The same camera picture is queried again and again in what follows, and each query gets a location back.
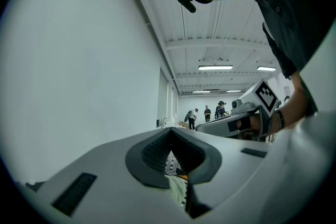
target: fluorescent light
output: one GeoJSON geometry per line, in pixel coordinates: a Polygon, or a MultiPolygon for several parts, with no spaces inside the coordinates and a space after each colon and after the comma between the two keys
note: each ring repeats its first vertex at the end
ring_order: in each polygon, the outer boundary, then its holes
{"type": "Polygon", "coordinates": [[[210,93],[210,91],[193,91],[193,93],[210,93]]]}
{"type": "Polygon", "coordinates": [[[199,70],[223,70],[231,69],[233,66],[199,66],[199,70]]]}
{"type": "Polygon", "coordinates": [[[275,67],[258,67],[257,70],[263,70],[263,71],[275,71],[277,70],[275,67]]]}

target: bracelet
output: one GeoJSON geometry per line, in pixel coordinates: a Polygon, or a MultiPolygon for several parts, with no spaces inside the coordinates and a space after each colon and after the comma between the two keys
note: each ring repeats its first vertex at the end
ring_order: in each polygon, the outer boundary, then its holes
{"type": "Polygon", "coordinates": [[[285,127],[285,119],[283,117],[282,112],[279,109],[276,109],[275,113],[277,113],[278,120],[279,120],[279,130],[278,130],[278,132],[279,132],[280,130],[282,130],[285,127]]]}

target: wall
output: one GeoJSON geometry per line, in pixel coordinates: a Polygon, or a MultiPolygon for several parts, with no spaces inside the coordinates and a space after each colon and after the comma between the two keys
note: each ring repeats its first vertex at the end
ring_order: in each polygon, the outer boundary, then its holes
{"type": "Polygon", "coordinates": [[[267,83],[273,90],[273,92],[276,94],[278,99],[282,102],[282,104],[284,103],[284,99],[286,97],[285,91],[283,89],[284,86],[289,86],[291,95],[294,93],[293,83],[289,79],[286,79],[282,73],[271,78],[270,80],[267,81],[267,83]]]}
{"type": "Polygon", "coordinates": [[[211,110],[211,120],[214,120],[216,107],[218,106],[219,101],[225,102],[225,110],[230,112],[232,109],[232,101],[238,99],[241,96],[242,94],[215,97],[180,97],[178,99],[179,111],[176,121],[184,121],[187,112],[191,109],[197,108],[198,113],[196,114],[196,126],[205,123],[204,110],[206,105],[208,105],[209,109],[211,110]]]}
{"type": "Polygon", "coordinates": [[[0,133],[14,180],[45,181],[99,144],[156,127],[160,68],[170,74],[145,23],[135,0],[11,0],[0,133]]]}

